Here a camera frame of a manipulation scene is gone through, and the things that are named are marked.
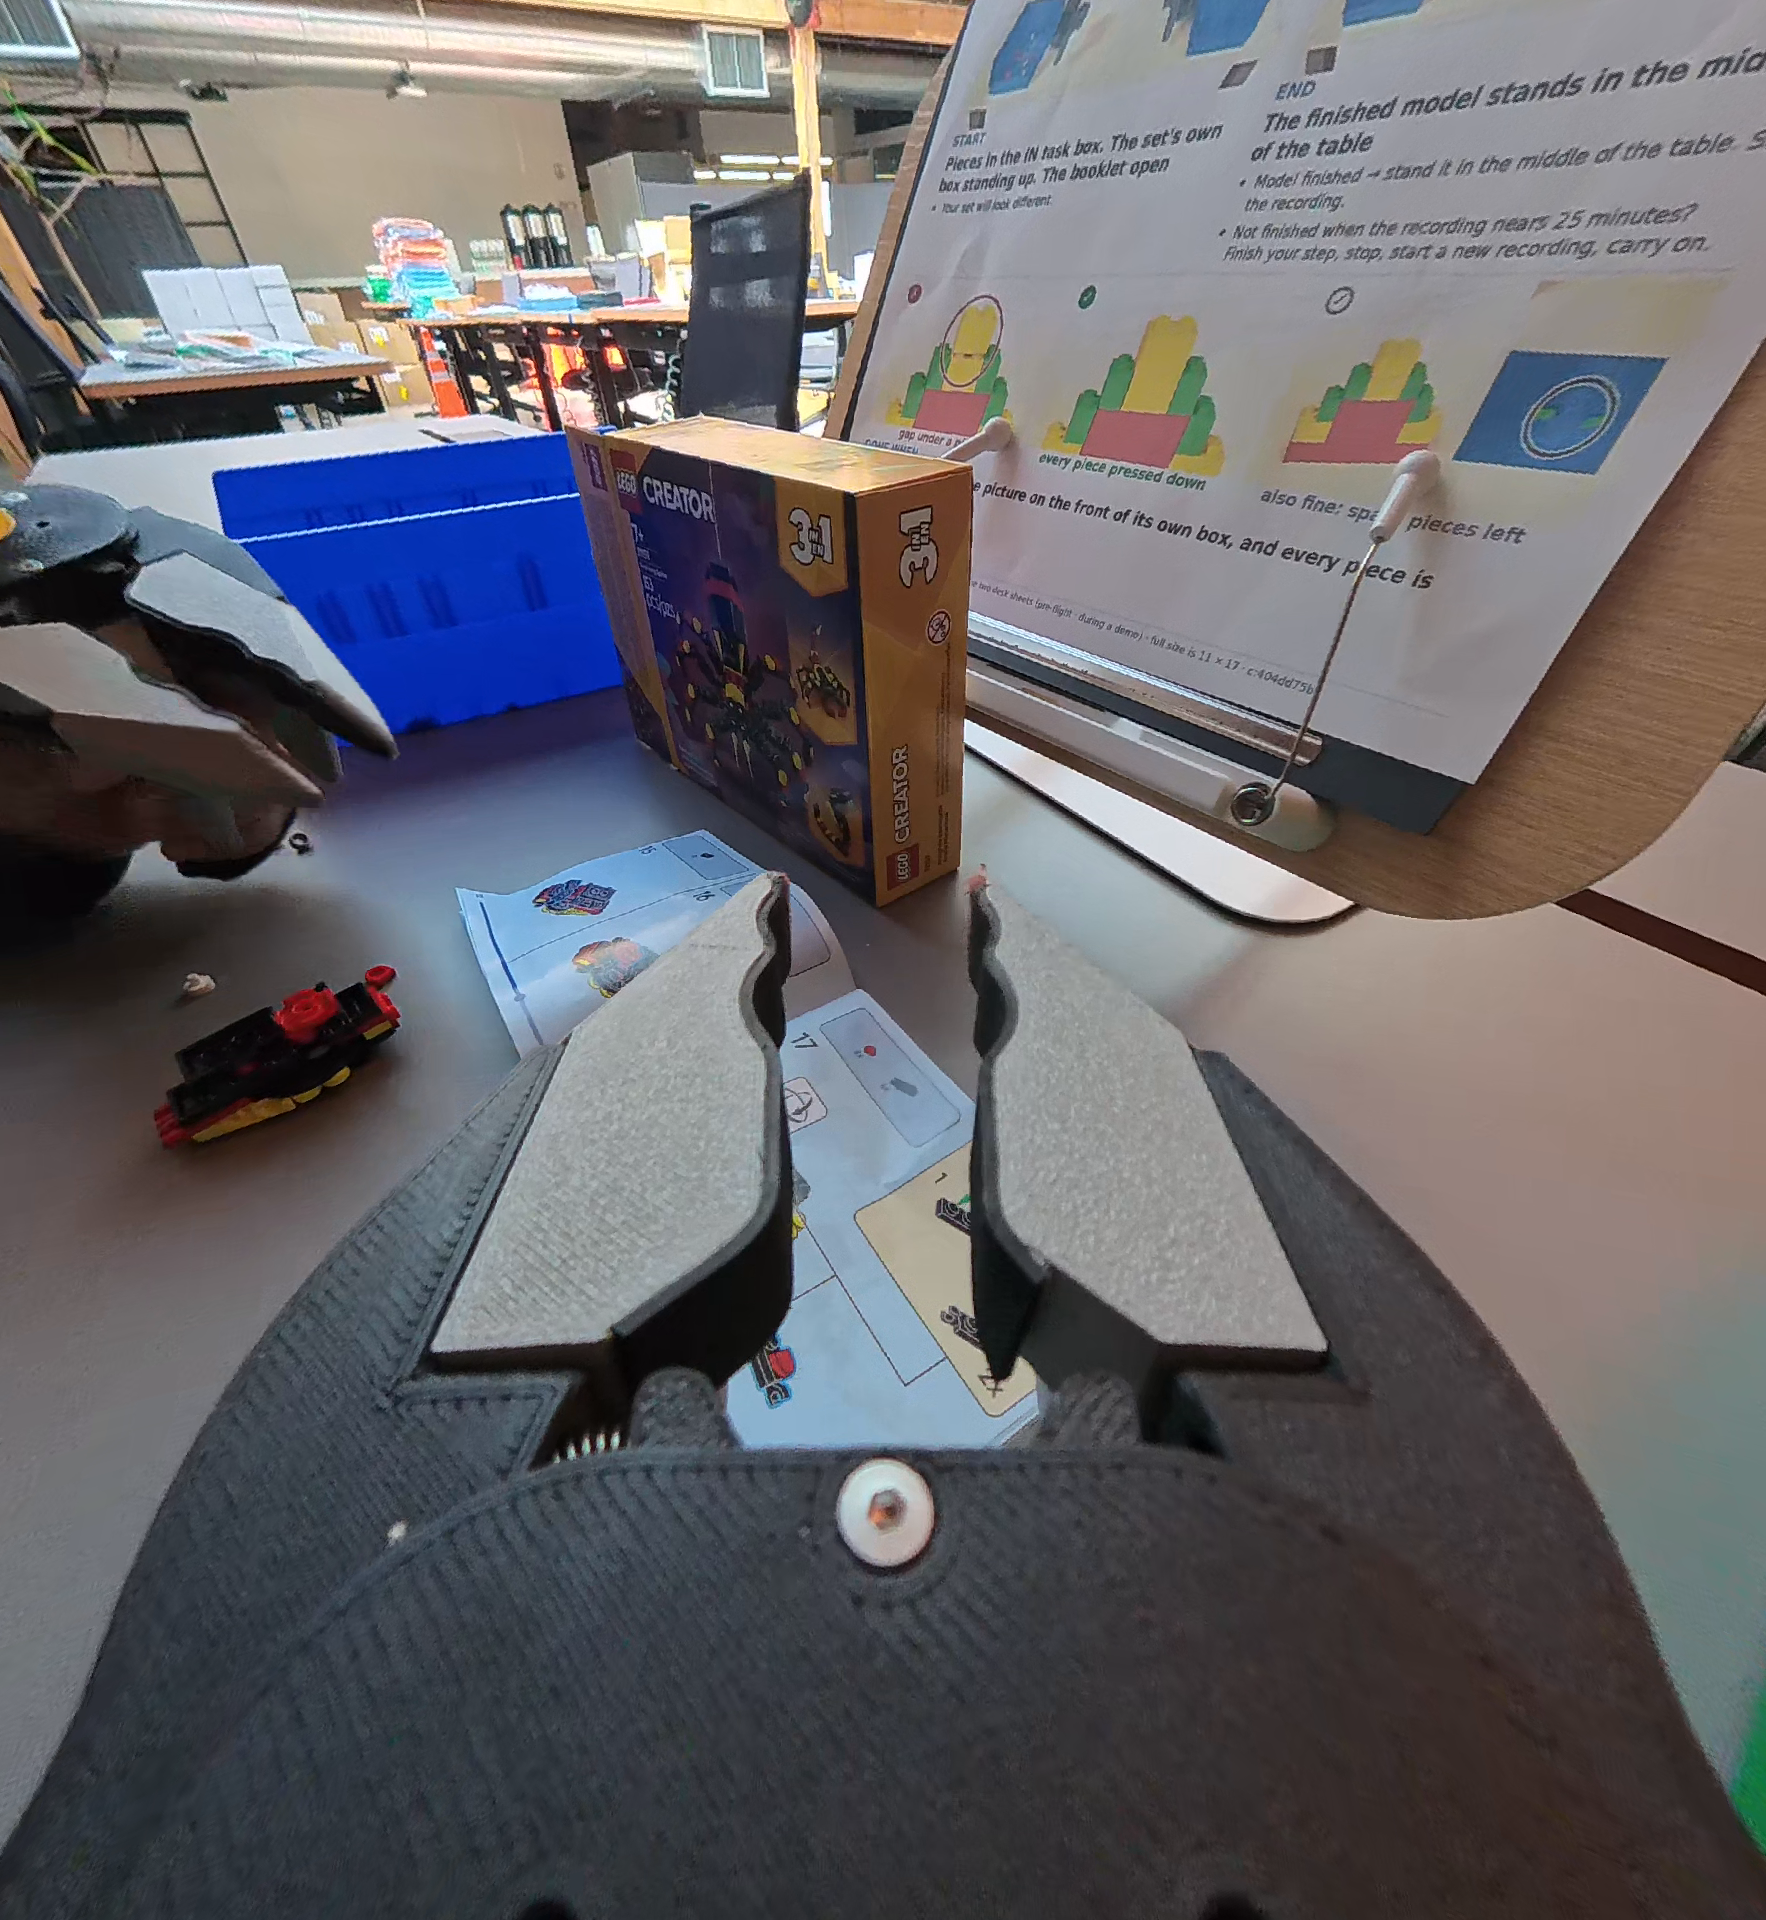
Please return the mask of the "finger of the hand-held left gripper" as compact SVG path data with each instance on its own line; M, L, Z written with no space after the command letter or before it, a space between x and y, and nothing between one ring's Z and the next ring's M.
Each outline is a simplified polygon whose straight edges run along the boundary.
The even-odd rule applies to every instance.
M121 598L159 645L173 645L197 667L249 682L365 754L396 755L368 693L277 592L179 551L136 567Z
M222 853L240 853L240 810L278 818L319 804L319 784L247 725L175 683L144 678L68 623L0 627L0 725L41 726L95 777L147 781Z

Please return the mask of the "metal ventilation duct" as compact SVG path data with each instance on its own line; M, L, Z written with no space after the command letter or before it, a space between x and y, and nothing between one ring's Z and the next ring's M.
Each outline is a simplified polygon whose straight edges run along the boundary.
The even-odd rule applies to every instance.
M60 4L80 45L135 77L217 84L530 86L568 99L626 89L764 101L788 89L782 34L695 18L482 4Z

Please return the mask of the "printed instruction sheet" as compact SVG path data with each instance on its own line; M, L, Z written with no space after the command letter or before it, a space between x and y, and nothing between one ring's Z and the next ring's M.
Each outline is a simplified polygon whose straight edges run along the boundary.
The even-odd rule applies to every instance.
M1426 832L1766 337L1766 2L973 4L844 434L975 470L973 612Z

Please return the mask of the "grey background table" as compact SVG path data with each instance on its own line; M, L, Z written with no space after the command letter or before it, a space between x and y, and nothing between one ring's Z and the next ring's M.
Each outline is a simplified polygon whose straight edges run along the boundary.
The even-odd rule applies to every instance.
M362 355L274 365L99 363L80 373L77 396L108 444L181 444L281 434L284 417L305 410L331 417L378 413L393 371L391 361Z

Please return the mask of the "purple yellow lego box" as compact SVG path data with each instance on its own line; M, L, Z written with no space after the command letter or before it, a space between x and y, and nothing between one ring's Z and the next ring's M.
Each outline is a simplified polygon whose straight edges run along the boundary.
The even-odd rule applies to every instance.
M876 906L957 874L971 469L711 417L565 439L637 739Z

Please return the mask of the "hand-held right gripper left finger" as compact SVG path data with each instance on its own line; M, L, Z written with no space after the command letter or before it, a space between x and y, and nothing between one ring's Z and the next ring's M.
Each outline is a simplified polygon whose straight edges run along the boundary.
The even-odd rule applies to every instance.
M445 1371L722 1386L793 1299L789 884L756 875L560 1045L430 1344Z

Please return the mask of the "stack of colourful packets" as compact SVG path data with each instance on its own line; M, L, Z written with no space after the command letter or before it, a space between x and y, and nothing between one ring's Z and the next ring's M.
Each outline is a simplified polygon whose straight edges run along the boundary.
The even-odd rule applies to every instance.
M373 248L376 264L368 285L384 279L386 302L402 306L406 318L428 320L441 304L461 298L447 236L435 224L384 216L373 224Z

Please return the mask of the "person's left hand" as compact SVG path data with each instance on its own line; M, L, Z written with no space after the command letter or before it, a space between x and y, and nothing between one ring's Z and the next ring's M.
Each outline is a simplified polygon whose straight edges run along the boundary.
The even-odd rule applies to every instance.
M186 878L238 878L295 828L287 804L197 798L149 779L82 786L60 805L68 840L94 856L153 846Z

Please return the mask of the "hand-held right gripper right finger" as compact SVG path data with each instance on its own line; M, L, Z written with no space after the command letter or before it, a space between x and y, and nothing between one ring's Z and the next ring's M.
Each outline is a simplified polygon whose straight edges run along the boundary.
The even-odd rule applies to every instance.
M971 1300L995 1377L1329 1358L1179 1030L990 881L968 891Z

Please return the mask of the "stack of white boxes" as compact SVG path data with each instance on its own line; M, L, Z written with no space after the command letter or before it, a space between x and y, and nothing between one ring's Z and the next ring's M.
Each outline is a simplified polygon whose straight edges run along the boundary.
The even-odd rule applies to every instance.
M315 342L283 266L144 269L159 323L175 338L193 332L245 332L309 350Z

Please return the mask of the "wooden document stand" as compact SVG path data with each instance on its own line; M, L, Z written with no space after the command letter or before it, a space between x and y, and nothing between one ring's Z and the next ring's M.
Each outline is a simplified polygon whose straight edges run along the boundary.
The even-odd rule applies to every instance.
M921 157L953 54L904 167ZM882 261L908 219L904 167ZM1149 710L1111 706L1116 665L1067 667L1063 652L975 614L971 587L966 654L979 725L1351 901L1422 917L1558 901L1657 840L1766 700L1766 337L1485 772L1426 832L1321 800L1305 749L1272 822L1232 827L1230 794L1273 776L1291 737L1269 737L1277 764L1260 772L1230 755L1255 745L1250 719L1187 733L1202 702L1178 690Z

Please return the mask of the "lego instruction booklet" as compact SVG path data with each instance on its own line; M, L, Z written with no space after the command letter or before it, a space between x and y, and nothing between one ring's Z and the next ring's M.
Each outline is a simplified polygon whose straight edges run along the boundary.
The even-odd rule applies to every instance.
M750 878L708 832L586 861L512 894L458 891L517 1044L560 1044ZM795 1162L793 1307L726 1386L753 1449L997 1449L1040 1412L995 1377L973 1313L973 1103L863 993L791 886L784 1103Z

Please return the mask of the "blue plastic bin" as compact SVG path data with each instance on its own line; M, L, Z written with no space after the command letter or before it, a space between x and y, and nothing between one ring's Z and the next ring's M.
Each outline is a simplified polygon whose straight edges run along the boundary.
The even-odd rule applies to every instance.
M424 733L622 680L563 435L214 474L242 546L381 709Z

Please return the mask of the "black yellow red lego model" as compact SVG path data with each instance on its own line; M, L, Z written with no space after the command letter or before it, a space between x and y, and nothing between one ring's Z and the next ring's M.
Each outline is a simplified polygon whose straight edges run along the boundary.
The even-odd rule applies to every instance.
M215 1142L342 1087L401 1026L393 980L391 967L338 990L319 980L184 1047L176 1084L153 1113L156 1140Z

